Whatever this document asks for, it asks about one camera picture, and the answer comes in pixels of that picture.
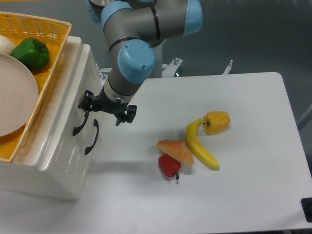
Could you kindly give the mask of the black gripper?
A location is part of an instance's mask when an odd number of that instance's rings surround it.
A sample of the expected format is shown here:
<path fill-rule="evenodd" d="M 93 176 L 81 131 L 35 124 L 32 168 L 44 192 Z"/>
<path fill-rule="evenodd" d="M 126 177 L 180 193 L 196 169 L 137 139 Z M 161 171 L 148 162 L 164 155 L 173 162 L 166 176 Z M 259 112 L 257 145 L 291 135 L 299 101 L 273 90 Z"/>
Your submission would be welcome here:
<path fill-rule="evenodd" d="M 132 123 L 136 113 L 136 105 L 128 105 L 128 103 L 121 103 L 121 101 L 114 102 L 110 100 L 104 91 L 101 91 L 97 96 L 86 90 L 80 97 L 78 108 L 84 112 L 106 112 L 116 117 L 115 126 L 121 123 Z"/>

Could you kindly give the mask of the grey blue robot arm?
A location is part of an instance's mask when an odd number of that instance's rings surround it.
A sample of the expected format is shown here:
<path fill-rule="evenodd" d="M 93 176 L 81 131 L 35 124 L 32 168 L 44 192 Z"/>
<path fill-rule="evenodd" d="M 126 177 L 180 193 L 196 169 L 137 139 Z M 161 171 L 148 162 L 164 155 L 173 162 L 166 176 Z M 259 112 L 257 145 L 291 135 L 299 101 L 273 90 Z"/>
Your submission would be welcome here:
<path fill-rule="evenodd" d="M 92 19 L 100 22 L 112 69 L 100 93 L 85 91 L 78 107 L 86 114 L 103 111 L 116 123 L 131 123 L 137 108 L 131 99 L 157 67 L 154 46 L 199 31 L 203 12 L 197 0 L 88 0 Z"/>

